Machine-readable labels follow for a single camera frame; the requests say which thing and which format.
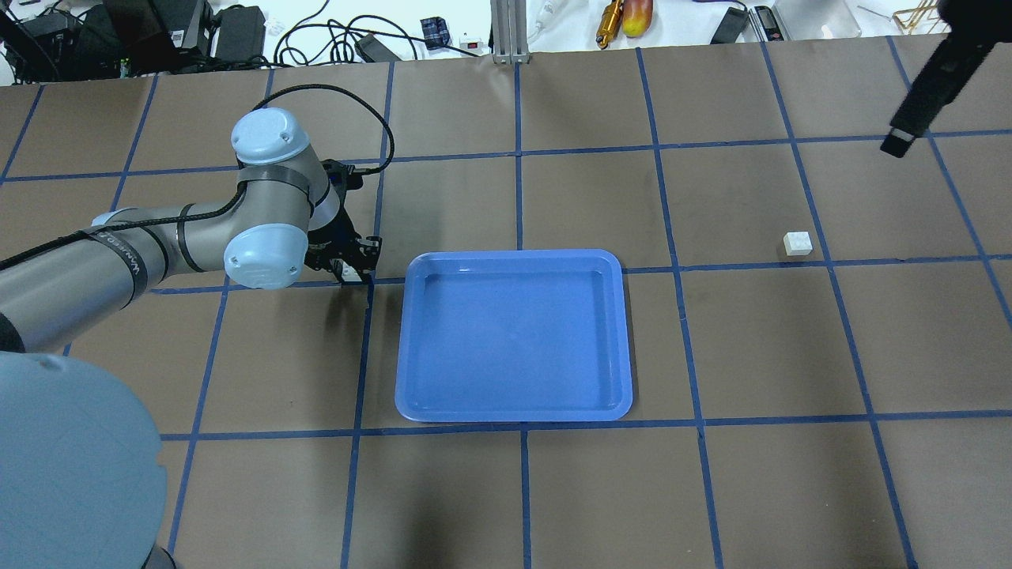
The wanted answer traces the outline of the white block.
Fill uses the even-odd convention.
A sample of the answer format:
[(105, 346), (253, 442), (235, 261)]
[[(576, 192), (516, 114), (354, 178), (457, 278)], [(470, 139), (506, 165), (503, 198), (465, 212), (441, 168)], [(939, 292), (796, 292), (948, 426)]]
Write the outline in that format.
[(787, 232), (782, 237), (784, 253), (788, 257), (806, 257), (814, 251), (814, 241), (809, 232)]
[(361, 281), (361, 275), (358, 273), (358, 271), (355, 270), (352, 266), (348, 266), (348, 264), (342, 264), (341, 269), (339, 271), (339, 275), (343, 281), (349, 281), (349, 282)]

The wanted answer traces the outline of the blue plastic tray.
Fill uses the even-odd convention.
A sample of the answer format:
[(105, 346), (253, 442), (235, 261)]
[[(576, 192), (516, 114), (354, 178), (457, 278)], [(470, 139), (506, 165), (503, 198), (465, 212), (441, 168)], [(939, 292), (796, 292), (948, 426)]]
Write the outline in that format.
[(608, 422), (632, 409), (625, 282), (603, 249), (430, 252), (402, 289), (395, 407), (420, 424)]

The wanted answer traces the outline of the clear plastic lidded box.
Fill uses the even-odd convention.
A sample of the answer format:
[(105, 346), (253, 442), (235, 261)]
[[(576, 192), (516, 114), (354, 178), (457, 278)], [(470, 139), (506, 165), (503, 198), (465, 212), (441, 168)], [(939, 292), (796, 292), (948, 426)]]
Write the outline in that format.
[(852, 39), (863, 35), (846, 1), (774, 1), (787, 40)]

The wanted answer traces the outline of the black power adapter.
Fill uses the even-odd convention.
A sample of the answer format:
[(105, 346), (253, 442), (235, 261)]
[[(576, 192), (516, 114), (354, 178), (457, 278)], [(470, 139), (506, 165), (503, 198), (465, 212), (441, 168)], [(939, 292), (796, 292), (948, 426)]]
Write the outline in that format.
[(713, 32), (711, 44), (737, 43), (738, 38), (744, 33), (745, 28), (747, 28), (748, 23), (749, 14), (747, 10), (727, 7), (722, 19), (720, 19), (716, 31)]

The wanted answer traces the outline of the mango fruit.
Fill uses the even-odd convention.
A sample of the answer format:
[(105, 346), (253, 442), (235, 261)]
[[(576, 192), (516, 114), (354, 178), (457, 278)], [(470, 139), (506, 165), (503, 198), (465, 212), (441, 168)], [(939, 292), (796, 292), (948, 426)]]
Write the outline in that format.
[(653, 24), (655, 7), (653, 0), (623, 1), (621, 19), (622, 32), (627, 37), (642, 37)]

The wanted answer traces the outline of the gold bottle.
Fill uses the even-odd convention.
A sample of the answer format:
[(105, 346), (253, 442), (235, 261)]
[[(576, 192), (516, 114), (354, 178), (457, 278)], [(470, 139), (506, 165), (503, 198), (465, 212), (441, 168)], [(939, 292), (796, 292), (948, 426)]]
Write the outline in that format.
[(617, 38), (621, 29), (621, 19), (623, 14), (623, 1), (610, 1), (601, 14), (597, 30), (594, 33), (594, 42), (600, 50), (610, 47)]

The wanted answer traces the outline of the aluminium frame post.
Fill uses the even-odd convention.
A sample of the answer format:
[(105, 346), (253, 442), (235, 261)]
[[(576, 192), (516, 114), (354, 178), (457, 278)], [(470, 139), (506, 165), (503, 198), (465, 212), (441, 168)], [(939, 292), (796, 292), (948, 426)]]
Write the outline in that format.
[(490, 54), (496, 64), (527, 64), (527, 1), (492, 0)]

